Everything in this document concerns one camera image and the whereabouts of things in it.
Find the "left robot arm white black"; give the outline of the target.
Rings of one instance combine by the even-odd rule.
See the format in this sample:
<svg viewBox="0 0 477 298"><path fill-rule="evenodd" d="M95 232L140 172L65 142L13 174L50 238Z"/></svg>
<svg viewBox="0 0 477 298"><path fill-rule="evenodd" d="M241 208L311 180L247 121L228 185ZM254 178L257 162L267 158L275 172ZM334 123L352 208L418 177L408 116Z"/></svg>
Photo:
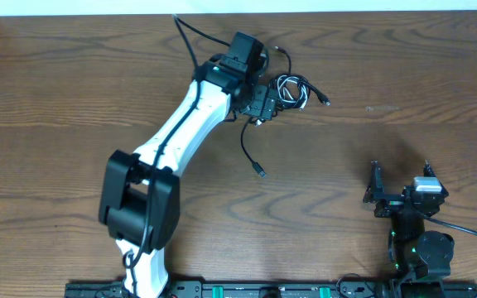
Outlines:
<svg viewBox="0 0 477 298"><path fill-rule="evenodd" d="M267 48L238 32L226 53L195 67L185 98L159 131L133 153L108 159L99 222L123 255L124 297L159 297L169 281L165 246L180 217L180 178L209 133L230 114L272 119L276 99L258 79Z"/></svg>

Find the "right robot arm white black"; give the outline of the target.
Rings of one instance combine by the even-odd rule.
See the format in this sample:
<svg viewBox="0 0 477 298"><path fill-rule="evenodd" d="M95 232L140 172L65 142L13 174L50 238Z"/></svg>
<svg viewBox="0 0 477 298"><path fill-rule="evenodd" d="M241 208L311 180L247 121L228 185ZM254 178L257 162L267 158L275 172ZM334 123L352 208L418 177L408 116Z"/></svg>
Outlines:
<svg viewBox="0 0 477 298"><path fill-rule="evenodd" d="M446 233L425 229L426 217L440 211L448 196L429 164L402 192L385 192L382 169L372 162L363 202L374 204L374 216L391 220L388 255L395 277L377 286L378 297L444 297L443 278L451 274L455 242Z"/></svg>

